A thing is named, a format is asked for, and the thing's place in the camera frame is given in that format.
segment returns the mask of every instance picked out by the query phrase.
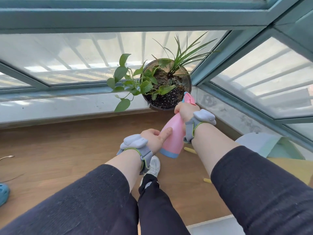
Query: transparent plant pot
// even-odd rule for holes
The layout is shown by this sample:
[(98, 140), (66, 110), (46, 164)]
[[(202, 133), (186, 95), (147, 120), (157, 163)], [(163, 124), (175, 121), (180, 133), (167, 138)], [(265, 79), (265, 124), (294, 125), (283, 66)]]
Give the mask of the transparent plant pot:
[[(145, 72), (147, 69), (149, 69), (150, 71), (152, 71), (152, 69), (158, 65), (159, 60), (156, 59), (152, 62), (150, 62), (144, 69), (143, 72)], [(164, 68), (160, 68), (161, 70), (164, 70), (165, 72), (168, 71), (170, 65), (174, 62), (174, 60), (172, 60), (172, 62), (170, 64), (168, 64), (166, 67)], [(176, 75), (180, 75), (181, 78), (181, 83), (185, 89), (186, 92), (191, 93), (191, 88), (192, 88), (192, 84), (191, 84), (191, 78), (190, 78), (190, 74), (187, 72), (186, 68), (184, 67), (180, 67), (178, 71), (175, 72)], [(152, 110), (156, 110), (156, 111), (164, 111), (164, 110), (174, 110), (175, 107), (172, 107), (170, 109), (163, 109), (157, 106), (154, 106), (153, 103), (149, 102), (146, 98), (146, 96), (143, 94), (143, 98), (146, 100), (146, 102), (149, 105), (149, 108)]]

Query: glass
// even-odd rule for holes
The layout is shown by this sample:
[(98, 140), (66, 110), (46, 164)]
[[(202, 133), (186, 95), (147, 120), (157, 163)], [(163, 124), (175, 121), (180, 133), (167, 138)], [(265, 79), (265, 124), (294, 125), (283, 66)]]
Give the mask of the glass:
[[(133, 71), (145, 60), (146, 64), (153, 61), (152, 54), (157, 58), (167, 57), (155, 40), (175, 53), (176, 33), (183, 49), (186, 48), (187, 34), (188, 43), (192, 43), (205, 31), (2, 34), (0, 59), (52, 85), (105, 81), (113, 76), (122, 53), (131, 54), (126, 65)], [(205, 51), (210, 51), (225, 33), (208, 31), (201, 43), (217, 40)], [(186, 68), (192, 71), (197, 64), (189, 64)]]
[(0, 88), (26, 87), (26, 86), (30, 85), (0, 72)]
[(288, 124), (287, 126), (313, 141), (313, 123)]
[(313, 113), (313, 63), (273, 37), (211, 81), (273, 118)]

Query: potted plant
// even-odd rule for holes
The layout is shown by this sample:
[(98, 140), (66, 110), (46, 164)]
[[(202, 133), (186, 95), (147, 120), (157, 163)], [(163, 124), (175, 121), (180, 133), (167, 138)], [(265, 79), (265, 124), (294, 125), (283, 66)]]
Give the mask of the potted plant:
[(178, 102), (182, 101), (184, 92), (191, 92), (191, 79), (188, 71), (184, 68), (187, 64), (200, 61), (213, 51), (198, 54), (203, 50), (211, 40), (207, 43), (195, 47), (200, 43), (200, 39), (205, 35), (201, 35), (192, 44), (183, 51), (180, 47), (178, 35), (175, 40), (177, 43), (176, 55), (173, 54), (168, 48), (163, 47), (158, 43), (167, 54), (168, 58), (157, 59), (147, 64), (144, 68), (143, 65), (136, 69), (134, 72), (125, 66), (127, 58), (130, 54), (122, 54), (119, 59), (119, 67), (114, 72), (114, 77), (107, 80), (107, 84), (112, 88), (112, 92), (128, 91), (133, 95), (133, 98), (127, 99), (127, 96), (120, 97), (118, 94), (115, 96), (120, 99), (119, 104), (116, 106), (114, 112), (121, 112), (126, 110), (134, 96), (142, 94), (145, 100), (149, 103), (150, 108), (155, 110), (173, 110)]

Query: dark soil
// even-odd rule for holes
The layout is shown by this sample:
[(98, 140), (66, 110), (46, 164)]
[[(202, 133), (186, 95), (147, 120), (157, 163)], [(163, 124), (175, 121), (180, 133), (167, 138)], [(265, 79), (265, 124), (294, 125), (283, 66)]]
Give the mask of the dark soil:
[(154, 106), (162, 109), (174, 108), (178, 102), (184, 98), (185, 89), (183, 86), (177, 86), (165, 95), (158, 95), (153, 101), (151, 95), (145, 95), (146, 99)]
[(176, 87), (165, 95), (157, 95), (157, 98), (153, 101), (151, 95), (145, 95), (145, 98), (154, 106), (162, 109), (174, 108), (178, 102), (182, 101), (184, 98), (185, 88), (181, 84), (182, 79), (179, 76), (168, 76), (163, 70), (157, 70), (154, 74), (158, 85), (153, 85), (155, 89), (159, 89), (162, 85), (170, 84), (170, 79), (172, 83), (170, 85), (176, 85)]

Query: finger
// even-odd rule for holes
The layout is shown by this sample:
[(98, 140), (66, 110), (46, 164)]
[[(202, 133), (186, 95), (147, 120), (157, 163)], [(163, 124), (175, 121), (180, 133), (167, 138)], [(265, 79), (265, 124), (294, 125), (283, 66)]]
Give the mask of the finger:
[(153, 128), (147, 129), (147, 131), (151, 132), (152, 134), (154, 134), (156, 136), (158, 136), (160, 134), (160, 131), (153, 129)]
[(162, 142), (165, 142), (165, 140), (172, 134), (172, 132), (173, 129), (168, 127), (159, 134), (159, 138), (162, 140)]
[(174, 114), (177, 114), (180, 111), (181, 107), (182, 107), (182, 102), (179, 102), (177, 106), (175, 106)]

